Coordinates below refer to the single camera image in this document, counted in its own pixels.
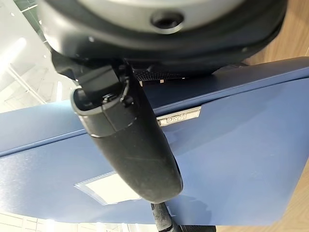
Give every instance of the black mesh fabric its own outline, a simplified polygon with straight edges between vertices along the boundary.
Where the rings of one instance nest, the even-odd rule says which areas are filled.
[[[134,71],[135,77],[139,81],[157,81],[157,80],[169,80],[169,79],[181,79],[185,78],[185,74],[179,73],[168,73],[168,72],[148,72],[144,71]]]

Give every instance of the white sticker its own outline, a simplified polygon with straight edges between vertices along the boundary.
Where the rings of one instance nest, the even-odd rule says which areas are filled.
[[[75,187],[103,205],[141,199],[115,172],[83,181],[76,184]]]

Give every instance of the metal nameplate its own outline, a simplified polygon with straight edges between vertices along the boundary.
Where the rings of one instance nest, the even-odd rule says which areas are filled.
[[[158,120],[158,123],[161,127],[176,123],[176,122],[182,122],[186,121],[195,117],[199,116],[199,112],[201,111],[201,106],[187,109],[187,110],[182,110],[179,112],[175,112],[172,114],[164,115],[157,117],[156,119]]]

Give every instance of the blue surface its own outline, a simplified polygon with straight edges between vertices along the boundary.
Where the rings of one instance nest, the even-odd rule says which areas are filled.
[[[206,103],[199,118],[163,127],[184,181],[181,195],[167,202],[177,223],[265,225],[280,219],[309,155],[308,89],[309,79],[261,87]],[[0,209],[64,222],[153,223],[144,200],[102,206],[74,188],[112,167],[80,132],[69,105],[46,118],[40,114],[49,106],[40,107],[33,121],[25,110],[0,115],[4,131],[19,119],[17,138],[2,149]],[[61,139],[46,141],[53,139],[49,130],[55,137],[60,131]],[[18,141],[41,145],[13,154]]]

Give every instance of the wooden surface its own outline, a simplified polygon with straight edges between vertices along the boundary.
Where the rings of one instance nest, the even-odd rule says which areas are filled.
[[[309,0],[290,0],[278,37],[264,50],[246,61],[249,64],[258,64],[307,55],[309,55]]]
[[[309,0],[290,0],[279,36],[246,61],[258,64],[299,56],[309,56]],[[264,227],[217,226],[217,232],[309,232],[309,161],[280,221]]]

